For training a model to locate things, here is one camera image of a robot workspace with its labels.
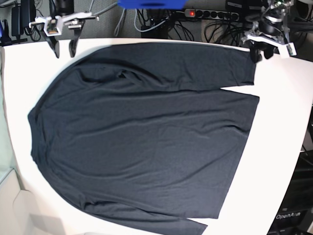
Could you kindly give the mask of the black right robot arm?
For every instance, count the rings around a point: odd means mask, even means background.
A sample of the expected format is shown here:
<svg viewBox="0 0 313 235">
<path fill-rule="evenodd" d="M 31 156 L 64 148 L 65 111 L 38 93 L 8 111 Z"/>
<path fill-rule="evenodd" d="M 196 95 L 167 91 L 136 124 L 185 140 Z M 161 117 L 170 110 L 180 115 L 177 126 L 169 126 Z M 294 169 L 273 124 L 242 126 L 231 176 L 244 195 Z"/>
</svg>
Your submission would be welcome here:
<svg viewBox="0 0 313 235">
<path fill-rule="evenodd" d="M 73 58 L 76 55 L 78 40 L 87 20 L 98 20 L 90 10 L 84 12 L 74 11 L 74 1 L 72 0 L 51 0 L 49 2 L 50 16 L 35 17 L 29 23 L 29 28 L 40 27 L 40 35 L 48 43 L 57 58 L 60 57 L 59 41 L 57 36 L 61 36 L 63 28 L 66 26 L 73 31 L 73 38 L 69 42 L 69 54 Z"/>
</svg>

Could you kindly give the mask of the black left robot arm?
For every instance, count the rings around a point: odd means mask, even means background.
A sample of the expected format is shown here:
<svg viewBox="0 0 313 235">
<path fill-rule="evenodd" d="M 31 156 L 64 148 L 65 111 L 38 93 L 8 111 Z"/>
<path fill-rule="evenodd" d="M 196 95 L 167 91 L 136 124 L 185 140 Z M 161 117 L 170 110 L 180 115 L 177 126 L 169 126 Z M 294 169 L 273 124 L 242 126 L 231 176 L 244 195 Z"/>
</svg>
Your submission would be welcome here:
<svg viewBox="0 0 313 235">
<path fill-rule="evenodd" d="M 262 58 L 271 58 L 276 49 L 282 58 L 297 55 L 287 26 L 287 10 L 293 4 L 292 0 L 268 0 L 260 13 L 246 16 L 252 28 L 244 33 L 242 42 L 248 45 L 254 63 L 260 62 Z"/>
</svg>

